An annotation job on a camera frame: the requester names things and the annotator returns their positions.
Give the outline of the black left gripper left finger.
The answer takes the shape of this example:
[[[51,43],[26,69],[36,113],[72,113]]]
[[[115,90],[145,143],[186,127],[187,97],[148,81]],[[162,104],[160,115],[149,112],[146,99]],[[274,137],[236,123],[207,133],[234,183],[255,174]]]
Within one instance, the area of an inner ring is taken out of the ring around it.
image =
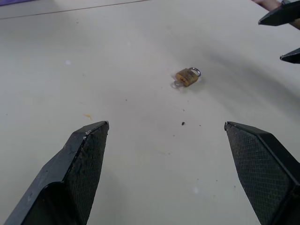
[[[101,121],[74,131],[39,171],[4,225],[86,225],[108,130],[108,121]]]

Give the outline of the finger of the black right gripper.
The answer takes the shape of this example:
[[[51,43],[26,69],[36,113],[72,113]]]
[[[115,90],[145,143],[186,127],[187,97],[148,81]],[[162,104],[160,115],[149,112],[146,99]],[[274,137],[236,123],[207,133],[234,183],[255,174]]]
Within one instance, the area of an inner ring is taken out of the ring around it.
[[[280,57],[280,59],[285,62],[289,62],[289,63],[293,63],[293,64],[300,64],[300,48],[298,48],[292,52],[289,52],[285,55],[282,55]]]
[[[300,3],[283,3],[259,21],[259,25],[280,26],[300,18]]]

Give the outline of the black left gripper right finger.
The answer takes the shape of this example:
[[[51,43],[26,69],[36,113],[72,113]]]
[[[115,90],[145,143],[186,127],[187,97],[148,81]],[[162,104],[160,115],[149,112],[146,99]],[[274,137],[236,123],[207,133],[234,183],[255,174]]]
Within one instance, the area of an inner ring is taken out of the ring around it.
[[[231,121],[224,129],[261,225],[300,225],[300,162],[269,132]]]

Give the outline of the brass padlock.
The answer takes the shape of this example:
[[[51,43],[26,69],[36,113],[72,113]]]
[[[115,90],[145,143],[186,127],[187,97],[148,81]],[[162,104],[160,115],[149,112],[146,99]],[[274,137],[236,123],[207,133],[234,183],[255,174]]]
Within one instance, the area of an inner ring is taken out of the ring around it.
[[[177,72],[175,78],[176,80],[182,81],[185,87],[188,87],[197,82],[200,76],[200,70],[195,67],[191,67]]]

